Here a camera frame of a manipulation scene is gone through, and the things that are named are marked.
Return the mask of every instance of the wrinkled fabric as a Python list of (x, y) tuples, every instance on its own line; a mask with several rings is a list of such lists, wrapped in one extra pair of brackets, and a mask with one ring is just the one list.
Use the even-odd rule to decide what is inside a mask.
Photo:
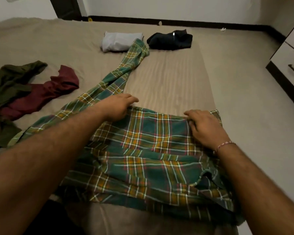
[[(148, 55), (137, 39), (119, 67), (97, 86), (17, 134), (10, 145), (122, 93), (129, 74)], [(218, 111), (211, 114), (220, 119)], [(72, 191), (79, 199), (178, 218), (244, 221), (219, 160), (195, 142), (187, 119), (140, 107), (129, 107), (124, 119), (104, 122), (96, 130), (59, 190), (65, 198), (72, 198)]]
[[(0, 108), (31, 92), (31, 86), (25, 85), (35, 75), (47, 67), (37, 61), (23, 66), (4, 65), (0, 68)], [(0, 116), (0, 148), (6, 147), (10, 139), (20, 132), (13, 122)]]
[(190, 48), (192, 46), (193, 36), (186, 30), (176, 30), (172, 33), (156, 33), (147, 39), (149, 48), (160, 50), (177, 50)]
[(59, 75), (51, 76), (44, 84), (29, 84), (32, 91), (9, 103), (0, 110), (5, 119), (17, 120), (25, 114), (39, 111), (45, 104), (61, 95), (69, 94), (79, 88), (79, 80), (74, 70), (61, 65)]
[(104, 53), (109, 51), (128, 51), (135, 39), (142, 40), (143, 37), (143, 33), (105, 32), (100, 48)]

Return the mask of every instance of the floor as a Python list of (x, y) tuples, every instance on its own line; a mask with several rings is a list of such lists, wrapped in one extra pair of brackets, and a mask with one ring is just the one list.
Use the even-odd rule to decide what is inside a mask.
[[(262, 32), (193, 28), (231, 139), (294, 201), (294, 103), (265, 69), (279, 47)], [(247, 223), (240, 235), (251, 234)]]

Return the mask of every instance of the dark green clothing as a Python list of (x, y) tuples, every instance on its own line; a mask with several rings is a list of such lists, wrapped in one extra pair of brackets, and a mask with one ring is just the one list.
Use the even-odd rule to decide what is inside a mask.
[[(0, 108), (31, 92), (25, 84), (47, 67), (46, 63), (37, 61), (23, 66), (4, 65), (0, 68)], [(21, 130), (9, 120), (0, 117), (0, 148)]]

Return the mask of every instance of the green plaid shirt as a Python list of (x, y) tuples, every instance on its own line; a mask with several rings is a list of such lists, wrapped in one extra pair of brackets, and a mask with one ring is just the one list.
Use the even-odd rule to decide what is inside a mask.
[[(123, 92), (131, 71), (148, 55), (148, 48), (137, 39), (115, 71), (57, 113), (17, 134), (10, 145)], [(220, 119), (218, 111), (211, 113)], [(121, 121), (99, 127), (63, 186), (74, 186), (93, 202), (217, 223), (243, 221), (219, 160), (194, 141), (188, 121), (140, 107), (129, 108)]]

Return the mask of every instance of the white wall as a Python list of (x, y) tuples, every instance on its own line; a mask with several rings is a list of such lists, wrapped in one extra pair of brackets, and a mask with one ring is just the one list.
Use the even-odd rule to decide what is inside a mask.
[(55, 19), (57, 15), (50, 0), (17, 0), (14, 2), (0, 0), (0, 21), (12, 17)]
[(288, 0), (278, 12), (271, 26), (287, 36), (294, 27), (294, 0)]
[(269, 24), (285, 0), (83, 0), (88, 15)]

